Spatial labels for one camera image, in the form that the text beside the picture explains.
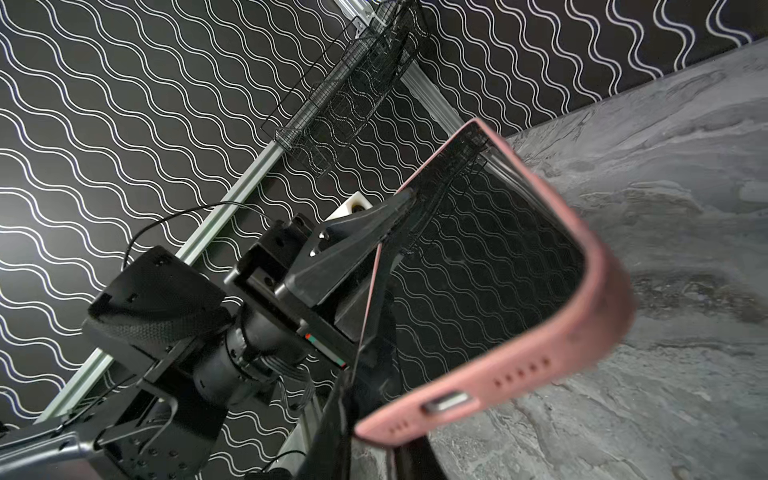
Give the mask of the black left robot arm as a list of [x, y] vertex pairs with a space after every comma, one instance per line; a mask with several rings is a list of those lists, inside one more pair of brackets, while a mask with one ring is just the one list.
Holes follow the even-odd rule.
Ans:
[[1, 436], [5, 479], [191, 479], [229, 411], [314, 384], [311, 353], [342, 376], [316, 450], [349, 442], [343, 397], [358, 372], [375, 249], [416, 201], [387, 201], [321, 224], [277, 221], [217, 286], [162, 247], [128, 265], [89, 306], [86, 336], [126, 372], [86, 405]]

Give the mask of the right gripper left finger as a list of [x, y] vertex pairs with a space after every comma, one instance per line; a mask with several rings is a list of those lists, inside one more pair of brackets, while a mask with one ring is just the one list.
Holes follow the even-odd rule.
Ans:
[[293, 478], [348, 480], [351, 441], [358, 418], [352, 374], [344, 371], [337, 378], [309, 452]]

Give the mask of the black phone pink case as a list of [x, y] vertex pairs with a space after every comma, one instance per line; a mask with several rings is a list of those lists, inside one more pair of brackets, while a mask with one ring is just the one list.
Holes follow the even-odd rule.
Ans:
[[480, 121], [465, 124], [404, 184], [420, 221], [393, 273], [396, 384], [353, 382], [360, 416], [485, 409], [553, 376], [525, 338], [584, 276], [579, 242]]

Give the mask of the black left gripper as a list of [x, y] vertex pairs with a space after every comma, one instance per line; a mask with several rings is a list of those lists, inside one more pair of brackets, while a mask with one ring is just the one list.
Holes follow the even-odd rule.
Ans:
[[371, 279], [353, 378], [396, 384], [393, 273], [403, 258], [399, 251], [410, 246], [419, 221], [420, 190], [414, 187], [313, 231], [316, 224], [302, 214], [289, 222], [276, 221], [224, 280], [249, 309], [243, 323], [248, 345], [291, 365], [320, 354], [338, 368], [351, 366], [352, 341], [320, 306], [352, 302]]

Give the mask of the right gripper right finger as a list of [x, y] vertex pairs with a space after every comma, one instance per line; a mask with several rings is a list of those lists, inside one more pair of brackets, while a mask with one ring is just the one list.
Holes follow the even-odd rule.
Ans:
[[392, 450], [392, 478], [395, 480], [446, 480], [447, 476], [426, 436]]

